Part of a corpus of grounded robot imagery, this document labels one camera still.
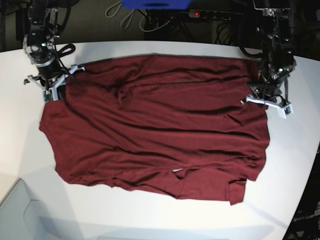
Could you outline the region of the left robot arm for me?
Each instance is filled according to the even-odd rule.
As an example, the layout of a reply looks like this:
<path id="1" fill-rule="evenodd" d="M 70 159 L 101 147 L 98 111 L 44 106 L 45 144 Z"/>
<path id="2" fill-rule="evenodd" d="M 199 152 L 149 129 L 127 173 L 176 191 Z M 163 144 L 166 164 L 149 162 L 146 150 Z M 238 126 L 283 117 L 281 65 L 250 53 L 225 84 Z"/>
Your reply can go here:
<path id="1" fill-rule="evenodd" d="M 261 53 L 240 50 L 250 59 L 259 60 L 255 80 L 247 83 L 251 94 L 241 103 L 254 103 L 277 109 L 282 118 L 294 112 L 289 101 L 288 78 L 296 68 L 291 43 L 290 3 L 287 0 L 255 0 L 256 31 L 261 37 Z"/>

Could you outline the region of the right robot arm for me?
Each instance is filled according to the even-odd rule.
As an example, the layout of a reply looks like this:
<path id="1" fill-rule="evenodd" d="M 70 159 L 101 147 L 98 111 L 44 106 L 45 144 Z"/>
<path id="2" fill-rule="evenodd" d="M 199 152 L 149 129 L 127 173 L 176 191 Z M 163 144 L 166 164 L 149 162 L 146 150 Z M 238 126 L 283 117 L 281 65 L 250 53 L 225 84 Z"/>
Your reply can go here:
<path id="1" fill-rule="evenodd" d="M 34 0 L 28 10 L 30 27 L 22 47 L 38 75 L 29 75 L 23 83 L 38 86 L 45 102 L 63 100 L 67 78 L 75 81 L 74 74 L 85 71 L 84 66 L 74 64 L 67 68 L 62 62 L 63 57 L 75 52 L 74 44 L 69 43 L 60 50 L 56 45 L 76 3 L 76 0 Z"/>

